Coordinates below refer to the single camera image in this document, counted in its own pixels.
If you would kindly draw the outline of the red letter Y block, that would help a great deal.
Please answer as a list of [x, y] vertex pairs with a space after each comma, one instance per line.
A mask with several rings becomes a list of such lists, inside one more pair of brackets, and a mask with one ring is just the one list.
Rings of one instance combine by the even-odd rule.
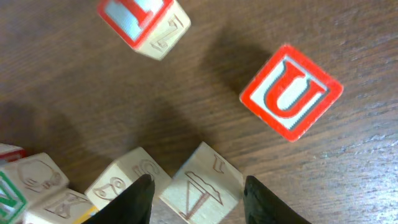
[[242, 198], [243, 175], [202, 142], [162, 192], [163, 200], [191, 224], [218, 224]]

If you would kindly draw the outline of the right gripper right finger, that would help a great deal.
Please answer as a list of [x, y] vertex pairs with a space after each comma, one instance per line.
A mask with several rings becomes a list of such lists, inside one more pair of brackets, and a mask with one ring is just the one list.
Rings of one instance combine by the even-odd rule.
[[246, 177], [243, 202], [247, 224], [311, 224], [253, 175]]

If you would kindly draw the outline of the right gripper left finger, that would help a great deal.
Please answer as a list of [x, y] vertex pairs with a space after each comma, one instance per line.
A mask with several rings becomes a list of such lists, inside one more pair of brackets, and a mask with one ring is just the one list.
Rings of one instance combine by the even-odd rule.
[[83, 224], [149, 224], [154, 192], [154, 180], [144, 174]]

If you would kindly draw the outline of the wooden block red side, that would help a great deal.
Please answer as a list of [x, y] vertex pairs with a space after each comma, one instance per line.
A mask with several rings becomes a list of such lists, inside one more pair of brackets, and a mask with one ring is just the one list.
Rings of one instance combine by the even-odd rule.
[[97, 211], [85, 195], [65, 189], [30, 208], [24, 216], [23, 224], [83, 223]]

